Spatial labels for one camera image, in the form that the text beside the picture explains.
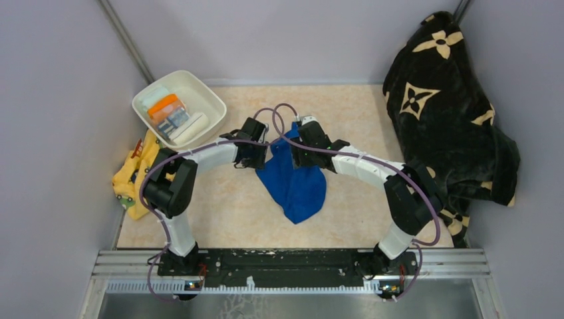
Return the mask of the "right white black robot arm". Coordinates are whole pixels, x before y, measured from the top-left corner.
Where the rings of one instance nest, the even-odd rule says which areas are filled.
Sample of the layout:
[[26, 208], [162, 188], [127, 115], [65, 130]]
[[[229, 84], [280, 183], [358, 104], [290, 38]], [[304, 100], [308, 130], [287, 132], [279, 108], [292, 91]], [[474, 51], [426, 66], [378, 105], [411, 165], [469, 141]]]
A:
[[316, 165], [384, 192], [392, 222], [375, 246], [374, 264], [381, 273], [393, 273], [409, 247], [432, 247], [439, 242], [438, 214], [444, 200], [423, 164], [381, 159], [343, 140], [325, 146], [308, 146], [300, 139], [290, 144], [296, 166]]

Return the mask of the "blue towel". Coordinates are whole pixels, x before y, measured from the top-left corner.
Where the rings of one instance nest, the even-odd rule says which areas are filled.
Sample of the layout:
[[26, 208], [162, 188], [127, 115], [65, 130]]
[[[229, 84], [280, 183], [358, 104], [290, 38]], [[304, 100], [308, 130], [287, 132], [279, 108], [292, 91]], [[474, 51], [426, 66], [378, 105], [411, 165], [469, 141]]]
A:
[[272, 157], [256, 175], [283, 214], [299, 224], [318, 213], [325, 203], [327, 180], [321, 169], [293, 167], [291, 147], [280, 139], [270, 147]]

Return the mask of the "rabbit print striped towel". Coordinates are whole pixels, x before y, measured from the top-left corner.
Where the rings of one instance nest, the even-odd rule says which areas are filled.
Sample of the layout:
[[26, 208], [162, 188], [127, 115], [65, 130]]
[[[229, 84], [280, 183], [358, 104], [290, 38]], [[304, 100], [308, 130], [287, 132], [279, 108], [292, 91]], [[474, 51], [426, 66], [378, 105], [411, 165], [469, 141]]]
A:
[[177, 108], [171, 111], [163, 120], [157, 124], [157, 131], [164, 137], [171, 140], [175, 131], [188, 122], [190, 115], [184, 108]]

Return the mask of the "cream white towel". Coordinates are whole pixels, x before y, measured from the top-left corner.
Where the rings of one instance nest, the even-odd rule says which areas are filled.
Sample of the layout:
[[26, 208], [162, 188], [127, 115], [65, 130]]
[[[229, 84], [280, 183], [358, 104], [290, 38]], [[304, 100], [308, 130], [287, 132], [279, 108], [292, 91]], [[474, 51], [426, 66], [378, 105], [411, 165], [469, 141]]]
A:
[[201, 132], [205, 131], [209, 122], [209, 118], [204, 113], [194, 113], [187, 122], [183, 123], [172, 133], [170, 136], [171, 143], [175, 146], [187, 144]]

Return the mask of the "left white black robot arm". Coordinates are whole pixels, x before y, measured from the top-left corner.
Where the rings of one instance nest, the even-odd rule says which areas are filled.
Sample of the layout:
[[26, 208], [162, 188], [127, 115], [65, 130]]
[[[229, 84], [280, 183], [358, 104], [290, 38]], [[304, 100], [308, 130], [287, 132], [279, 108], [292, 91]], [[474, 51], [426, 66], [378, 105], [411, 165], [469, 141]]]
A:
[[259, 169], [265, 164], [266, 128], [239, 129], [210, 144], [176, 152], [164, 149], [140, 186], [141, 203], [157, 216], [166, 244], [163, 255], [184, 275], [197, 271], [198, 244], [187, 218], [196, 177], [221, 165]]

